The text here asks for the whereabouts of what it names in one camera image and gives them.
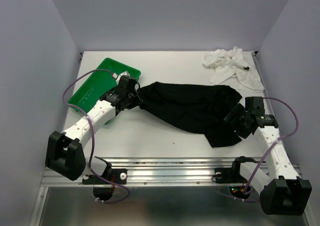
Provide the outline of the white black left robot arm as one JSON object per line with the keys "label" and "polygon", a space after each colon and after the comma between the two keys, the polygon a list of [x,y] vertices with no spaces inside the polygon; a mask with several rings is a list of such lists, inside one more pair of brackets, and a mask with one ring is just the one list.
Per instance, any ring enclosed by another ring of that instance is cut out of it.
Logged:
{"label": "white black left robot arm", "polygon": [[111,90],[105,92],[89,112],[63,132],[54,131],[48,138],[45,166],[71,181],[82,175],[94,175],[100,183],[111,179],[111,164],[91,154],[84,147],[95,143],[95,133],[121,111],[134,108],[140,99],[139,82],[122,75]]}

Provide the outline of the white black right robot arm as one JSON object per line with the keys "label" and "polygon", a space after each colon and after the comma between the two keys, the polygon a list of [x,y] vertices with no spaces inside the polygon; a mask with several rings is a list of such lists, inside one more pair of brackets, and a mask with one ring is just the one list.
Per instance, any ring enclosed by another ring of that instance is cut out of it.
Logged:
{"label": "white black right robot arm", "polygon": [[244,180],[244,187],[231,189],[232,195],[245,201],[255,190],[265,214],[301,216],[312,186],[292,166],[283,145],[286,136],[280,135],[276,118],[265,113],[264,98],[246,97],[245,104],[237,104],[224,121],[241,138],[253,135],[263,154],[260,161],[244,156],[233,161],[230,176]]}

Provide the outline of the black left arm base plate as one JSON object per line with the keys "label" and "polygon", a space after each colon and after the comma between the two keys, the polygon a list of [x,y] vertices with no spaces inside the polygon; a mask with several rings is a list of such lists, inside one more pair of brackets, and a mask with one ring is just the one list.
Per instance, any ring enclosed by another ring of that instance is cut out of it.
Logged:
{"label": "black left arm base plate", "polygon": [[[126,168],[113,168],[110,172],[105,173],[101,177],[112,183],[125,185],[127,183],[128,170]],[[84,175],[82,177],[83,185],[106,185],[104,180],[97,178],[95,175]]]}

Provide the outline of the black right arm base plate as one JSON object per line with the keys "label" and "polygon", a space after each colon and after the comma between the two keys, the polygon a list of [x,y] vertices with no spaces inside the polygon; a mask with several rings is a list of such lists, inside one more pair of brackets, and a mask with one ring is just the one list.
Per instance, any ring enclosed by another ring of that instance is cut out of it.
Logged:
{"label": "black right arm base plate", "polygon": [[227,168],[227,167],[218,167],[214,169],[214,175],[212,179],[217,184],[245,184],[247,180],[240,175],[238,170]]}

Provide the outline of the black t shirt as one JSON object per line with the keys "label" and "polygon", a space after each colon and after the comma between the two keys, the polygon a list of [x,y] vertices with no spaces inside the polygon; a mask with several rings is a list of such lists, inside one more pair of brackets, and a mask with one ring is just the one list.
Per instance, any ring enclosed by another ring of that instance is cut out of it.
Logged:
{"label": "black t shirt", "polygon": [[228,85],[154,82],[138,93],[139,107],[189,133],[202,134],[213,148],[234,146],[241,138],[224,118],[242,95]]}

